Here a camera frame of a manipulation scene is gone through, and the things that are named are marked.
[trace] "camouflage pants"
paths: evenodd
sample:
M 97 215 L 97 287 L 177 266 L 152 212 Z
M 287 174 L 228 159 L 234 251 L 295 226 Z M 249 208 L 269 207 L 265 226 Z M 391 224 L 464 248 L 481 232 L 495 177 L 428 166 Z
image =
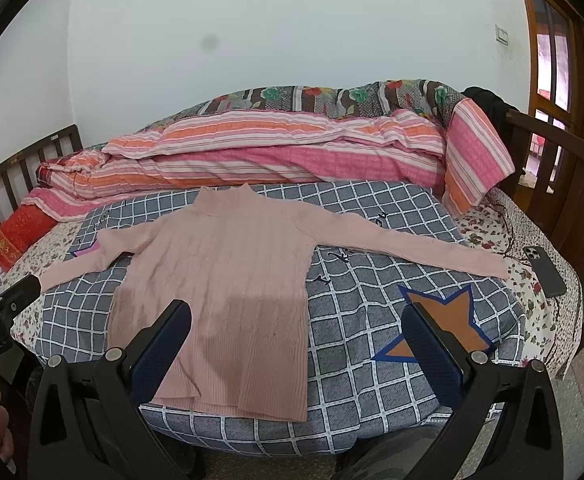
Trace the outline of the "camouflage pants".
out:
M 419 426 L 357 442 L 331 480 L 401 480 L 434 442 L 440 428 Z

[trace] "turtleneck collar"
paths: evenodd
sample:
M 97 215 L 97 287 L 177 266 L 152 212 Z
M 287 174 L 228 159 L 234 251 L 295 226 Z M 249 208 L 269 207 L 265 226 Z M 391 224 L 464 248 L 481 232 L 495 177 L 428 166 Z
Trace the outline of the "turtleneck collar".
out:
M 238 211 L 254 195 L 247 184 L 220 191 L 203 186 L 193 205 L 204 213 L 222 215 Z

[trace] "star pattern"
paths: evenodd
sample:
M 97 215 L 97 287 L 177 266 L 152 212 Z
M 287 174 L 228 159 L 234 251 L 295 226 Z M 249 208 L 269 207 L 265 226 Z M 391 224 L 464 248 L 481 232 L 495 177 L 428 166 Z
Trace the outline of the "star pattern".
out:
M 468 352 L 482 350 L 489 353 L 493 349 L 490 338 L 474 322 L 474 299 L 470 285 L 447 298 L 438 298 L 404 286 L 399 286 L 399 289 L 408 304 L 421 303 L 441 329 L 453 333 Z M 417 362 L 403 334 L 390 341 L 372 359 Z

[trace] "pink striped blanket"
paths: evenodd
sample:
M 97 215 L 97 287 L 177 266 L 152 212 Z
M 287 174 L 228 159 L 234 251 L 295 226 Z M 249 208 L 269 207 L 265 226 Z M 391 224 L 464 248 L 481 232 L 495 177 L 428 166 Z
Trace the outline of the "pink striped blanket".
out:
M 410 110 L 330 119 L 307 112 L 232 110 L 194 116 L 41 164 L 24 200 L 58 221 L 150 190 L 200 186 L 409 180 L 457 216 L 514 171 L 507 149 L 469 99 L 448 129 Z

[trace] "blanket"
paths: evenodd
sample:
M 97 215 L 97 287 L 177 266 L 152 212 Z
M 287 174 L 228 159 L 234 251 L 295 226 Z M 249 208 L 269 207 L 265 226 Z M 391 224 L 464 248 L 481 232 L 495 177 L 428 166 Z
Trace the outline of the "blanket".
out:
M 369 116 L 364 106 L 375 86 L 374 95 L 386 115 Z M 431 86 L 433 107 L 427 101 Z M 235 103 L 232 96 L 237 94 L 223 96 L 195 114 L 186 110 L 104 147 L 44 162 L 38 180 L 54 192 L 34 190 L 25 203 L 35 203 L 61 220 L 81 218 L 90 206 L 105 203 L 102 198 L 123 200 L 140 190 L 244 182 L 408 180 L 442 196 L 444 206 L 457 216 L 514 170 L 507 149 L 472 100 L 422 80 L 370 87 L 339 92 L 335 110 L 342 108 L 345 114 L 336 117 L 325 102 L 323 114 L 304 113 L 309 97 L 316 112 L 317 103 L 331 95 L 331 89 L 319 93 L 305 87 L 262 89 L 262 100 L 249 101 L 249 106 L 240 105 L 245 99 Z M 290 88 L 291 106 L 268 102 Z M 344 108 L 345 92 L 357 106 Z M 412 97 L 416 93 L 421 95 L 419 105 Z M 376 107 L 370 112 L 376 114 Z
M 356 212 L 393 228 L 465 244 L 450 215 L 422 187 L 407 183 L 338 182 L 253 186 L 274 198 L 304 200 L 335 212 Z M 89 248 L 102 228 L 150 221 L 187 204 L 197 190 L 160 192 L 92 211 L 66 259 Z M 59 285 L 44 295 L 36 354 L 70 362 L 100 356 L 112 295 L 129 256 L 104 272 Z M 472 290 L 474 322 L 498 346 L 493 359 L 518 365 L 524 338 L 522 307 L 500 280 L 421 266 L 400 258 L 319 246 L 307 274 L 309 298 L 308 419 L 272 422 L 175 410 L 153 404 L 141 411 L 157 430 L 197 446 L 277 456 L 336 453 L 357 438 L 440 422 L 440 409 L 418 364 L 375 360 L 400 334 L 405 299 L 399 286 L 448 298 Z

